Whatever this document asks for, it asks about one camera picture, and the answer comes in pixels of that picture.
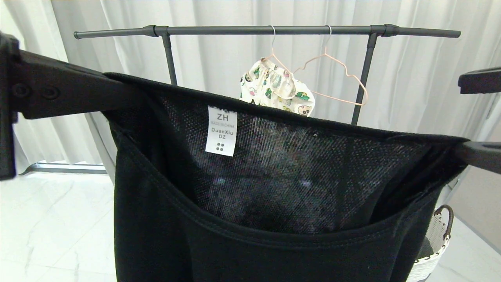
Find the clothing label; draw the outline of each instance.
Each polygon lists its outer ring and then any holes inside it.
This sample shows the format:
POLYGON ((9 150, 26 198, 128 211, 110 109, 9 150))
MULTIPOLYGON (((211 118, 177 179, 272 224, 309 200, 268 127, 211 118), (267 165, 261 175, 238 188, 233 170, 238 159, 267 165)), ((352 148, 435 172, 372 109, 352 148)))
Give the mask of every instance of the clothing label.
POLYGON ((209 106, 209 131, 205 151, 233 157, 236 143, 237 114, 209 106))

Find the basket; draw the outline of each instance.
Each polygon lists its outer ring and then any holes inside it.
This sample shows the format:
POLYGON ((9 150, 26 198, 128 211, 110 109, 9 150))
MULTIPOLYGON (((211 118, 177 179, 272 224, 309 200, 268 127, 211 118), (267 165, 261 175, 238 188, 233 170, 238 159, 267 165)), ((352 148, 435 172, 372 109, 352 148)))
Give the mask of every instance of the basket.
POLYGON ((426 238, 419 252, 419 259, 414 262, 414 266, 407 277, 407 282, 425 281, 435 269, 438 260, 449 246, 450 230, 454 213, 448 205, 440 206, 431 219, 426 238), (442 219, 442 210, 449 211, 449 220, 446 224, 442 219))

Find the white marble floor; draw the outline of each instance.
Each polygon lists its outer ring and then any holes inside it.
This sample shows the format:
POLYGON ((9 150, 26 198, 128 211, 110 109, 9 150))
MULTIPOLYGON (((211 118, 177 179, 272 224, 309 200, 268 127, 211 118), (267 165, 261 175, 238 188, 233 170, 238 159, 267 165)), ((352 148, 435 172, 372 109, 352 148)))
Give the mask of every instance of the white marble floor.
MULTIPOLYGON (((106 175, 33 173, 0 183, 0 281, 116 281, 106 175)), ((501 255, 455 220, 427 282, 501 281, 501 255)))

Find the curtain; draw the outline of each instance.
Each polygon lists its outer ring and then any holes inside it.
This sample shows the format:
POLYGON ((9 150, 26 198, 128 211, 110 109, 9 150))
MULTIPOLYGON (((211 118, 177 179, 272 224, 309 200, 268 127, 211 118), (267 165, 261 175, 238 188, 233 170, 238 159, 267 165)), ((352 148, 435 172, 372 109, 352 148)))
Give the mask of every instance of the curtain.
MULTIPOLYGON (((474 138, 501 112, 493 95, 460 95, 467 71, 501 65, 501 5, 481 1, 4 1, 2 29, 28 51, 98 71, 169 83, 160 38, 76 40, 74 31, 167 26, 308 26, 395 24, 460 30, 458 39, 378 38, 359 125, 474 138), (4 24, 4 15, 11 24, 4 24)), ((180 86, 238 98, 239 80, 271 53, 273 36, 172 36, 180 86)), ((276 55, 296 69, 319 55, 327 36, 279 35, 276 55)), ((332 36, 328 53, 360 75, 367 36, 332 36)), ((311 90, 355 100, 358 84, 327 59, 296 77, 311 90)), ((353 105, 317 97, 313 117, 350 122, 353 105)), ((40 158, 103 162, 114 174, 116 148, 100 113, 29 120, 16 125, 17 144, 30 162, 40 158)))

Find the rose gold hanger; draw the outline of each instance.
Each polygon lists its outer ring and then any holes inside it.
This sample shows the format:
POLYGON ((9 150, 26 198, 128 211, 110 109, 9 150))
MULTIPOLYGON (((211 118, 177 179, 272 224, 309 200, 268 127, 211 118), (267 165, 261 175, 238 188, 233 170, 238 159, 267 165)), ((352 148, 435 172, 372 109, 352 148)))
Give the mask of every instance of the rose gold hanger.
POLYGON ((270 27, 272 27, 272 29, 273 29, 272 54, 269 55, 268 57, 266 57, 265 60, 269 60, 270 58, 274 58, 280 64, 281 67, 283 67, 286 71, 288 71, 290 73, 291 71, 288 68, 286 68, 284 66, 284 64, 275 56, 275 50, 273 49, 273 46, 275 45, 275 37, 277 36, 277 31, 275 30, 274 26, 270 26, 270 27))
POLYGON ((301 67, 298 68, 293 73, 296 73, 300 69, 304 70, 306 68, 306 65, 308 65, 308 63, 310 63, 311 61, 315 61, 316 59, 320 59, 322 57, 327 57, 327 58, 329 58, 331 60, 334 60, 336 63, 343 65, 343 67, 345 68, 345 74, 346 74, 346 76, 353 77, 353 78, 355 78, 358 81, 358 83, 360 84, 360 86, 364 90, 364 94, 365 94, 365 97, 366 97, 365 98, 365 102, 356 103, 356 102, 346 101, 346 100, 342 100, 342 99, 339 99, 339 98, 327 96, 327 95, 324 95, 324 94, 321 94, 321 93, 318 93, 318 92, 315 92, 315 91, 312 91, 312 93, 315 93, 315 94, 318 94, 320 96, 324 96, 324 97, 327 97, 327 98, 331 98, 331 99, 334 99, 334 100, 338 100, 338 101, 341 101, 341 102, 346 102, 346 103, 350 103, 350 104, 353 104, 353 105, 363 106, 363 105, 365 105, 365 103, 367 103, 367 100, 369 100, 369 94, 367 93, 367 89, 365 89, 364 84, 362 84, 362 82, 360 81, 360 79, 357 76, 355 76, 353 74, 348 74, 348 68, 346 67, 346 65, 343 62, 341 62, 338 59, 336 59, 336 58, 330 56, 329 54, 327 54, 327 43, 329 42, 329 39, 332 36, 332 28, 331 28, 331 26, 328 26, 328 27, 329 27, 329 30, 331 31, 331 33, 329 34, 329 38, 327 39, 327 42, 325 43, 324 53, 322 55, 320 55, 320 56, 317 56, 317 57, 315 57, 315 58, 307 61, 302 68, 301 67))

